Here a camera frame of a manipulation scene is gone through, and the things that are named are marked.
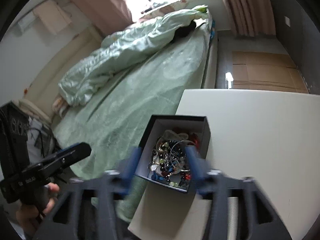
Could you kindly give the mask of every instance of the pink curtain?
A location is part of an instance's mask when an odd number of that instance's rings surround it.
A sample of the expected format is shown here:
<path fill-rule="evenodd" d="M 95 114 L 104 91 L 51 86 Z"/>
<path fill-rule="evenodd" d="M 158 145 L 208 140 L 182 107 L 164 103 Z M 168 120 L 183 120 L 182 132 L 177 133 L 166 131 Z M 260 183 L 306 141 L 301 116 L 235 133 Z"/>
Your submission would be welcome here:
<path fill-rule="evenodd" d="M 132 24 L 126 0 L 71 0 L 105 35 Z"/>
<path fill-rule="evenodd" d="M 276 35 L 270 0 L 223 0 L 235 35 Z"/>

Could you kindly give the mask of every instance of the gray wall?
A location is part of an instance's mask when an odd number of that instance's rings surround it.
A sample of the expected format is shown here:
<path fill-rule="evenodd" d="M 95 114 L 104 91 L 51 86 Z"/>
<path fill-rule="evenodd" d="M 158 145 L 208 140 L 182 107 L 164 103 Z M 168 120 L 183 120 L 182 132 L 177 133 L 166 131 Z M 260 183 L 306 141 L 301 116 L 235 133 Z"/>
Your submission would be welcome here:
<path fill-rule="evenodd" d="M 298 66 L 312 94 L 320 95 L 320 33 L 296 0 L 271 0 L 276 35 Z M 290 19 L 290 27 L 285 18 Z"/>

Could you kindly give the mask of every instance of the cardboard sheet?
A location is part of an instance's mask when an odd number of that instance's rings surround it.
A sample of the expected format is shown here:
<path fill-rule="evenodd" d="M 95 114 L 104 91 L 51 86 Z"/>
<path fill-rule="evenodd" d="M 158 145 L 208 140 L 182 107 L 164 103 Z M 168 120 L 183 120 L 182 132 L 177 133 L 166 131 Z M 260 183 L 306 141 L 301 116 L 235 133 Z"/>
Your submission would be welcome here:
<path fill-rule="evenodd" d="M 232 52 L 233 89 L 309 93 L 288 55 L 264 52 Z"/>

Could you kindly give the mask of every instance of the person's hand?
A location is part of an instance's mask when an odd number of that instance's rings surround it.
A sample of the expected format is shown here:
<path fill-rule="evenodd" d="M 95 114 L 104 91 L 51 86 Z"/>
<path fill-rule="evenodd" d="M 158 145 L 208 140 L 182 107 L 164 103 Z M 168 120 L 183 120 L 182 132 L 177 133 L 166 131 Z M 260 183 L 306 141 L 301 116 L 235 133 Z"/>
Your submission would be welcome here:
<path fill-rule="evenodd" d="M 48 184 L 48 189 L 52 193 L 59 192 L 59 186 L 54 183 Z M 47 204 L 43 214 L 48 214 L 54 207 L 55 200 L 51 198 Z M 37 226 L 32 223 L 32 219 L 35 219 L 39 215 L 38 209 L 33 205 L 22 204 L 19 210 L 16 212 L 16 218 L 24 232 L 29 236 L 33 236 L 37 230 Z"/>

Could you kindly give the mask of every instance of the floor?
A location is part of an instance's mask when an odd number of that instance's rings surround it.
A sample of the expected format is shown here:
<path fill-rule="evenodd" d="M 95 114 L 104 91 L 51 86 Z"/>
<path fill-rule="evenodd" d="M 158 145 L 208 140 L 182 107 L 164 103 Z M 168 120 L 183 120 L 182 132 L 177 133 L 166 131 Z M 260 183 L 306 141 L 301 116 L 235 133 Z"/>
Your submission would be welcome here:
<path fill-rule="evenodd" d="M 226 88 L 226 73 L 232 74 L 232 52 L 252 51 L 288 54 L 275 37 L 235 38 L 231 31 L 218 31 L 218 60 L 215 88 Z"/>

